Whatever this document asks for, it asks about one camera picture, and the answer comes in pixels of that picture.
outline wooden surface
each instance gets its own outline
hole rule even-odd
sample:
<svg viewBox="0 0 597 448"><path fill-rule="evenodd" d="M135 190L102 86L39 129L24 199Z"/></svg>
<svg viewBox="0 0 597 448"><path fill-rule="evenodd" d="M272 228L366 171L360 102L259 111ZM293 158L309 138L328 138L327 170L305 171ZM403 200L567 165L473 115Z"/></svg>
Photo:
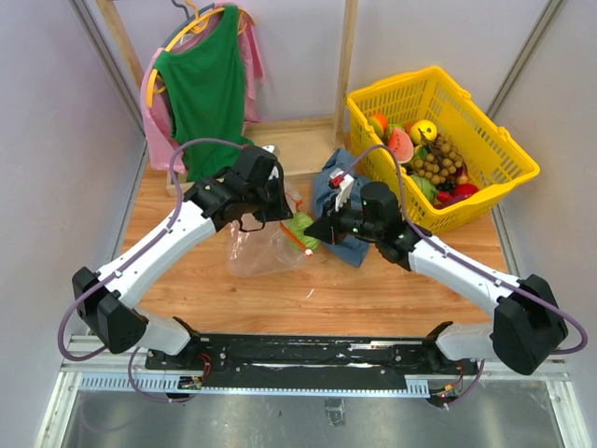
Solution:
<svg viewBox="0 0 597 448"><path fill-rule="evenodd" d="M147 169L125 249L174 208L163 179L163 172ZM310 186L299 189L309 207ZM442 238L474 259L505 269L489 215ZM239 278L227 268L229 244L229 232L223 230L190 250L149 289L141 306L182 317L199 331L424 336L446 320L488 320L434 280L388 263L374 247L359 269L320 247L299 270Z"/></svg>
<svg viewBox="0 0 597 448"><path fill-rule="evenodd" d="M295 183L313 179L333 152L331 117L249 124L244 135L256 145L277 145L285 177ZM176 189L169 175L166 183L168 194L175 196ZM183 191L191 185L191 182L182 184Z"/></svg>
<svg viewBox="0 0 597 448"><path fill-rule="evenodd" d="M353 58L354 28L358 0L345 0L344 23L342 25L342 46L340 48L340 66L338 69L338 86L336 87L336 108L334 113L334 126L332 129L332 146L338 147L342 143L344 127L344 111L346 110L346 91L348 90L348 76L351 72L351 59Z"/></svg>
<svg viewBox="0 0 597 448"><path fill-rule="evenodd" d="M120 53L124 58L124 62L129 67L129 70L131 70L134 82L137 84L137 87L141 87L144 70L141 67L139 57L134 50L134 46L132 45L131 38L127 33L126 27L124 26L124 23L122 23L120 14L118 14L114 0L95 1L98 8L102 12L102 15L104 16L105 23L108 25L110 33L112 33L112 36L114 37L114 40L120 49Z"/></svg>

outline yellow plastic basket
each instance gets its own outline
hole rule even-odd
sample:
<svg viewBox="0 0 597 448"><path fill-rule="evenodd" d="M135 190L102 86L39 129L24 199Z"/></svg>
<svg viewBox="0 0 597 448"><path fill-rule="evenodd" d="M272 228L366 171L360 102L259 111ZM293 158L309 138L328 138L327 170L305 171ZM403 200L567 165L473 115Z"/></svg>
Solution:
<svg viewBox="0 0 597 448"><path fill-rule="evenodd" d="M351 151L361 154L381 140L366 117L384 114L390 123L429 119L459 148L469 178L481 190L465 201L437 210L415 183L404 175L407 211L412 220L433 233L449 231L487 213L516 186L539 174L539 165L497 127L440 67L388 77L348 96L351 112ZM399 198L396 168L383 149L363 161L365 175L381 180Z"/></svg>

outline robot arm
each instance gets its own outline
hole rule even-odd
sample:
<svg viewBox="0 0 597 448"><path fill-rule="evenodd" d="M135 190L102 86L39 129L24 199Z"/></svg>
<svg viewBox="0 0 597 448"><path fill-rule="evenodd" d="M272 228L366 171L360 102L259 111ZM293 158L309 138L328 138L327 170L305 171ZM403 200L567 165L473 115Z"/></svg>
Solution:
<svg viewBox="0 0 597 448"><path fill-rule="evenodd" d="M513 371L531 374L565 339L568 330L560 316L502 285L518 285L557 307L544 279L536 275L519 279L499 273L459 254L425 229L420 229L427 237L422 238L403 220L396 196L382 182L371 182L361 188L362 210L354 210L347 201L352 178L345 175L341 184L336 183L336 178L342 178L338 174L330 177L330 185L337 194L325 204L322 215L305 231L306 235L328 244L339 244L347 235L368 241L388 261L438 280L492 318L490 324L441 324L428 336L438 350L438 357L448 360L498 357ZM490 281L481 273L490 273L497 280Z"/></svg>
<svg viewBox="0 0 597 448"><path fill-rule="evenodd" d="M170 222L172 211L133 248L98 272L82 268L74 275L76 298L108 275L116 275L78 308L79 316L112 353L136 345L152 348L172 357L181 368L196 358L197 332L180 319L164 319L137 305L149 287L192 247L230 222L242 223L244 214L252 213L264 225L292 217L285 200L284 172L273 150L244 148L232 168L191 187L174 223ZM140 251L144 251L142 257L137 256Z"/></svg>
<svg viewBox="0 0 597 448"><path fill-rule="evenodd" d="M491 324L474 326L446 322L434 329L426 340L433 345L437 362L498 357L513 371L530 374L567 336L560 316L501 285L518 284L557 306L542 278L531 275L522 280L459 254L458 258L474 269L464 268L449 256L456 251L424 229L420 231L427 238L422 238L403 220L396 196L381 182L361 189L362 210L352 209L348 202L352 187L349 175L331 185L337 194L305 234L328 244L338 244L350 234L371 242L388 261L438 280L493 319ZM189 249L230 222L242 224L247 213L264 225L292 217L285 200L282 166L261 147L244 148L232 168L196 182L185 194L181 208L174 209L121 257L96 273L81 268L73 276L76 298L107 276L114 278L81 302L79 316L112 353L141 346L160 352L168 365L188 368L196 362L200 334L178 318L151 315L137 305L147 289ZM438 252L434 245L444 252ZM492 273L497 280L489 281L480 273Z"/></svg>

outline watermelon slice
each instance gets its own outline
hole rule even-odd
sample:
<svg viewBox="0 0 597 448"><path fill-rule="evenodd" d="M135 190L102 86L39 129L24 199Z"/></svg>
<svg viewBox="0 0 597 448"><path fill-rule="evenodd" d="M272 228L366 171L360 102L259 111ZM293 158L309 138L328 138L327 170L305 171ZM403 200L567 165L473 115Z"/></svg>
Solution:
<svg viewBox="0 0 597 448"><path fill-rule="evenodd" d="M409 135L397 126L392 130L392 134L388 141L388 147L392 149L394 154L396 154L398 163L406 163L407 161L410 161L414 154L414 145L412 144Z"/></svg>

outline pink shirt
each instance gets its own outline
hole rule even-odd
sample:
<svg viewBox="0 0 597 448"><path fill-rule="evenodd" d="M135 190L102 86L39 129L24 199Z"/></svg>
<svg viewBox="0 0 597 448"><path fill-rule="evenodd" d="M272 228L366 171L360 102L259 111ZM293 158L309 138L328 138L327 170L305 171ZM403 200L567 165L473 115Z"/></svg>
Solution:
<svg viewBox="0 0 597 448"><path fill-rule="evenodd" d="M198 35L192 37L182 44L176 45L172 52L180 53L187 51L197 44L201 43L219 24L221 14L216 14L211 17L207 28ZM253 26L247 23L246 29L239 35L239 48L241 57L244 62L244 69L246 75L246 84L244 88L244 120L245 122L258 122L259 116L256 109L257 98L257 81L264 79L263 67L261 64L261 56L255 39ZM173 151L179 147L171 137L172 118L170 101L168 100L167 91L163 93L153 94L153 105L151 108L147 107L146 92L149 75L153 70L153 65L164 49L158 49L151 58L143 82L141 84L140 105L141 115L143 117L143 125L146 131L147 148L149 151L149 162L151 167L155 170L167 171L169 169L170 158ZM161 83L156 82L156 89L161 86ZM177 173L184 173L186 171L182 159L176 158L174 169Z"/></svg>

